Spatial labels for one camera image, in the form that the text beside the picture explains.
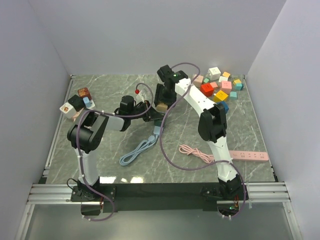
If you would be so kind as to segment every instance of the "blue cord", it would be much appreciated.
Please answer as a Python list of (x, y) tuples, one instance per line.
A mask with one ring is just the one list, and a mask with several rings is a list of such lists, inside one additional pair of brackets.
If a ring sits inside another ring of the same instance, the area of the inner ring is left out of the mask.
[(119, 163), (121, 166), (127, 166), (130, 163), (132, 163), (136, 157), (142, 153), (143, 151), (147, 150), (148, 148), (152, 147), (153, 145), (156, 144), (158, 137), (160, 135), (160, 127), (159, 126), (155, 126), (154, 130), (153, 130), (153, 135), (151, 135), (148, 140), (143, 140), (142, 142), (140, 142), (140, 144), (135, 148), (135, 150), (127, 153), (126, 155), (123, 155), (122, 157), (120, 157)]

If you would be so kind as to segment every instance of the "yellow cube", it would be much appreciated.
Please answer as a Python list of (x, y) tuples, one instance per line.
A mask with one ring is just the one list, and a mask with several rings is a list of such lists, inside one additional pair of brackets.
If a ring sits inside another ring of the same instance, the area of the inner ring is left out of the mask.
[(218, 91), (213, 97), (213, 101), (215, 103), (221, 102), (221, 101), (226, 101), (227, 99), (228, 99), (228, 94), (226, 94), (222, 90)]
[(237, 84), (241, 84), (242, 82), (240, 81), (240, 79), (236, 79), (233, 81), (233, 85), (237, 85)]
[(225, 72), (222, 74), (222, 76), (228, 78), (228, 77), (230, 77), (230, 73), (228, 73), (228, 72), (225, 71)]

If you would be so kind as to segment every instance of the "power strip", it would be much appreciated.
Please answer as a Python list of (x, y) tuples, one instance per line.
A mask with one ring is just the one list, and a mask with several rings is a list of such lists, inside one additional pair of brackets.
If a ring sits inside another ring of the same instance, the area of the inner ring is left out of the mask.
[(269, 160), (268, 153), (265, 151), (229, 151), (231, 157), (234, 160), (241, 161), (261, 161), (265, 162)]

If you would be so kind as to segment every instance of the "white wall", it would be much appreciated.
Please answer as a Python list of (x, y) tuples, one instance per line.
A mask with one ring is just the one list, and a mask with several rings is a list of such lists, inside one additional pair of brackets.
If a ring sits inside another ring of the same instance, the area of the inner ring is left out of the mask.
[(319, 12), (317, 0), (287, 0), (247, 81), (271, 162), (306, 240), (319, 239)]
[(27, 0), (0, 3), (0, 235), (14, 239), (69, 76)]
[(29, 0), (71, 74), (247, 74), (285, 0)]

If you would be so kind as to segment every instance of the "marble tabletop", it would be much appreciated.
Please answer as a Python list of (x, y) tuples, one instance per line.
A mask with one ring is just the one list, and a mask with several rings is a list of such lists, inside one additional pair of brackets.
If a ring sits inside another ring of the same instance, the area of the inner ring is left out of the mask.
[[(157, 75), (76, 75), (71, 79), (69, 97), (77, 90), (87, 87), (96, 108), (113, 112), (119, 107), (122, 96), (135, 97), (137, 83), (148, 84), (155, 93)], [(244, 89), (237, 91), (238, 100), (229, 99), (227, 104), (227, 144), (229, 150), (265, 152), (266, 147), (256, 119), (246, 83)], [(171, 112), (163, 133), (163, 147), (170, 159), (181, 167), (194, 168), (205, 163), (193, 155), (179, 152), (179, 145), (187, 144), (210, 154), (210, 148), (198, 133), (199, 117), (188, 103), (181, 101)], [(78, 161), (74, 149), (67, 140), (67, 132), (72, 121), (62, 118), (59, 133), (55, 139), (56, 147), (52, 154), (47, 184), (65, 184), (68, 178), (79, 176)], [(196, 171), (177, 169), (165, 160), (160, 150), (159, 141), (141, 153), (136, 160), (121, 166), (121, 156), (134, 150), (142, 140), (147, 140), (153, 133), (154, 123), (142, 119), (131, 121), (125, 132), (106, 130), (96, 150), (97, 169), (106, 183), (198, 183), (217, 182), (216, 166)], [(246, 182), (274, 182), (273, 169), (269, 161), (233, 161), (242, 173)]]

